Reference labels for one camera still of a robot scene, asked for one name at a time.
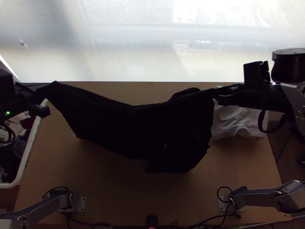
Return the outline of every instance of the black cable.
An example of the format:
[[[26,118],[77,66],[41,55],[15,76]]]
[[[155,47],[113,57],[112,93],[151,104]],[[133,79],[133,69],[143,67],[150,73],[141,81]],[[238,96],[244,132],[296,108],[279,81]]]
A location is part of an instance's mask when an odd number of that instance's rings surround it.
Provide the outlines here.
[[[268,131],[268,130],[264,130],[263,129],[263,120],[265,117],[265,113],[266,110],[262,110],[258,116],[258,129],[260,130],[260,132],[263,132],[265,134],[271,134],[275,131],[278,131],[280,128],[282,128],[284,126],[284,124],[286,123],[286,121],[288,120],[288,114],[283,114],[281,117],[281,120],[279,121],[279,124],[272,130]]]
[[[69,190],[67,187],[65,186],[59,186],[59,187],[56,187],[56,188],[53,188],[53,189],[50,189],[49,191],[47,191],[43,196],[42,198],[45,199],[47,198],[47,194],[53,190],[56,190],[56,189],[66,189],[66,190]],[[96,224],[93,224],[93,223],[86,223],[86,222],[82,222],[82,221],[79,221],[79,220],[76,220],[74,218],[71,217],[72,215],[72,212],[69,212],[68,215],[66,215],[65,213],[61,212],[65,217],[67,217],[67,226],[69,229],[72,229],[71,226],[70,226],[70,221],[73,221],[73,222],[76,222],[78,224],[81,224],[81,225],[85,225],[85,226],[93,226],[93,228],[95,227],[111,227],[110,224],[108,223],[96,223]]]
[[[291,132],[291,133],[289,134],[289,136],[286,138],[286,140],[285,140],[285,142],[284,142],[284,144],[283,144],[283,147],[282,147],[281,150],[280,150],[279,156],[278,156],[278,158],[275,160],[275,163],[278,163],[278,160],[279,160],[279,158],[281,157],[281,155],[283,154],[284,149],[285,149],[287,143],[289,142],[289,139],[292,137],[292,135],[293,135],[293,132]]]
[[[5,123],[0,123],[0,126],[4,127],[8,132],[8,139],[6,141],[0,140],[0,143],[8,144],[14,142],[16,140],[15,132],[11,128],[9,128]]]
[[[213,228],[221,227],[221,226],[224,224],[225,219],[226,219],[227,216],[235,216],[236,218],[241,219],[241,216],[238,215],[238,214],[236,214],[235,212],[233,212],[233,214],[227,214],[228,209],[229,209],[229,207],[231,206],[231,204],[232,204],[232,203],[229,203],[229,204],[228,204],[228,206],[227,206],[227,208],[226,208],[226,210],[225,210],[225,213],[224,213],[223,215],[213,216],[213,217],[211,217],[211,218],[209,218],[209,219],[206,219],[206,220],[204,220],[204,221],[202,221],[202,222],[200,222],[200,223],[198,223],[198,224],[196,224],[196,225],[190,226],[188,229],[193,229],[193,228],[195,228],[195,227],[199,227],[199,226],[203,225],[204,223],[206,223],[206,222],[208,222],[208,221],[210,221],[210,220],[212,220],[212,219],[217,219],[217,218],[221,218],[221,217],[224,218],[224,219],[222,220],[221,224],[219,224],[219,225],[217,225],[217,226],[214,226]]]
[[[72,227],[70,225],[71,214],[72,214],[72,212],[69,212],[68,217],[67,217],[67,226],[68,226],[69,229],[72,229]]]
[[[63,212],[61,212],[65,217],[67,217],[67,218],[69,218],[69,220],[71,220],[71,221],[73,221],[73,222],[75,222],[75,223],[78,223],[78,224],[81,224],[81,225],[84,225],[84,226],[101,226],[101,227],[111,227],[111,225],[110,224],[108,224],[108,223],[96,223],[96,224],[94,224],[94,223],[87,223],[87,222],[82,222],[82,221],[79,221],[79,220],[77,220],[77,219],[74,219],[74,218],[72,218],[71,216],[69,216],[69,215],[66,215],[65,213],[63,213]]]
[[[49,192],[51,192],[51,191],[56,190],[56,189],[66,189],[66,190],[69,190],[69,189],[68,189],[67,187],[65,187],[65,186],[59,186],[59,187],[56,187],[56,188],[53,188],[53,189],[50,189],[49,191],[47,191],[47,192],[42,196],[42,198],[43,198],[43,199],[47,198],[47,194],[48,194]]]
[[[221,187],[219,187],[219,188],[217,189],[217,193],[216,193],[217,198],[218,198],[221,202],[223,202],[223,203],[231,203],[230,200],[229,200],[229,201],[224,201],[224,200],[222,200],[222,199],[219,197],[219,191],[220,191],[221,189],[229,189],[230,192],[232,192],[232,189],[230,189],[230,188],[227,187],[227,186],[221,186]]]

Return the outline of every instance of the black garment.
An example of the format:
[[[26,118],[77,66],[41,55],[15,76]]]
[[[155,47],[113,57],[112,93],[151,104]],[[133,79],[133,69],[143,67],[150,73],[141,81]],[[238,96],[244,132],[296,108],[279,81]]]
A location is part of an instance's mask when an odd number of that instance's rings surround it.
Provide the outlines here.
[[[209,148],[214,112],[209,90],[189,88],[167,102],[140,106],[56,81],[42,92],[78,138],[128,158],[147,159],[148,172],[187,172]]]

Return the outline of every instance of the wooden table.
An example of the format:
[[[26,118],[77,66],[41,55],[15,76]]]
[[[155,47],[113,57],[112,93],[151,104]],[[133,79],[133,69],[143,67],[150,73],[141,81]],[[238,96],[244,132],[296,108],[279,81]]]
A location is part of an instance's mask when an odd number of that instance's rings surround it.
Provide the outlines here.
[[[180,82],[70,82],[69,84],[121,102],[138,105],[163,102],[177,91],[207,89],[230,83]],[[52,104],[51,116],[41,121],[15,210],[41,199],[49,189],[66,186],[87,198],[85,212],[74,218],[111,225],[145,225],[154,213],[160,225],[179,220],[179,225],[196,224],[223,214],[216,190],[246,185],[250,189],[281,185],[268,138],[241,137],[210,142],[201,162],[185,174],[147,174],[146,164],[111,153],[98,145],[78,139]],[[96,120],[88,123],[94,125]],[[225,225],[291,220],[274,208],[248,207],[242,218],[228,217]],[[211,223],[217,224],[222,219]],[[45,218],[46,224],[66,224],[58,212]]]

